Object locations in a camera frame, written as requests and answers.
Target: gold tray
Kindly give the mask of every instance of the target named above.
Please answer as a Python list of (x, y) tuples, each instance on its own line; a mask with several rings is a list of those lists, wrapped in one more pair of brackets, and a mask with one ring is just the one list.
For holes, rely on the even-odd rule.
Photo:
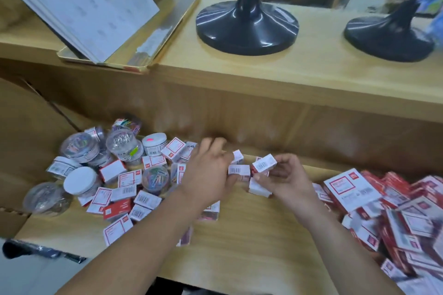
[(80, 59), (64, 47), (57, 55), (65, 62), (108, 67), (137, 74), (146, 73), (178, 25), (192, 13), (200, 0), (162, 0), (160, 11), (120, 46), (104, 63)]

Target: black stand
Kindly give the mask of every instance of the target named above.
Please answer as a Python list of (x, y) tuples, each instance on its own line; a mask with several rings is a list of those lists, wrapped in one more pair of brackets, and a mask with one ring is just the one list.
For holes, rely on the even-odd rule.
[(423, 31), (412, 28), (417, 0), (404, 1), (386, 18), (352, 19), (344, 36), (357, 49), (389, 61), (418, 62), (434, 50), (434, 42)]
[(207, 45), (237, 55), (267, 55), (290, 47), (299, 32), (294, 16), (260, 0), (224, 1), (206, 7), (196, 19)]

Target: forearm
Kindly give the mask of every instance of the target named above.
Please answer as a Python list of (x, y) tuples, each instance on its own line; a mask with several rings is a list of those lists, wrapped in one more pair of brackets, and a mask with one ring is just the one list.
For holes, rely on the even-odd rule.
[(177, 189), (57, 294), (145, 294), (167, 254), (201, 211)]
[(321, 213), (308, 230), (340, 295), (404, 295), (330, 213)]

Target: black round base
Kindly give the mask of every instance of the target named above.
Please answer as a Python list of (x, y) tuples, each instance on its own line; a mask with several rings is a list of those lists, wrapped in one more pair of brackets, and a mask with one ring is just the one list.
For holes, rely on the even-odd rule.
[(426, 33), (398, 26), (389, 17), (352, 19), (344, 36), (357, 49), (389, 61), (418, 62), (434, 50), (434, 42)]
[(235, 6), (224, 1), (203, 9), (196, 19), (198, 37), (222, 52), (248, 56), (281, 52), (295, 42), (299, 22), (291, 13), (260, 3), (245, 17)]

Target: hand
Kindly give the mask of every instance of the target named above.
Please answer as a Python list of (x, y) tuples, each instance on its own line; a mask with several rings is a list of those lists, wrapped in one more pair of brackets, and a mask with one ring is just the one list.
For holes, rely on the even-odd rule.
[(270, 177), (258, 173), (254, 175), (254, 179), (291, 209), (304, 227), (308, 227), (319, 213), (327, 213), (327, 210), (318, 199), (312, 182), (296, 155), (281, 154), (275, 156), (275, 159), (278, 164), (269, 172)]
[(239, 175), (228, 177), (228, 167), (234, 160), (232, 152), (223, 152), (224, 138), (205, 138), (194, 148), (186, 164), (182, 183), (177, 187), (205, 209), (232, 191)]

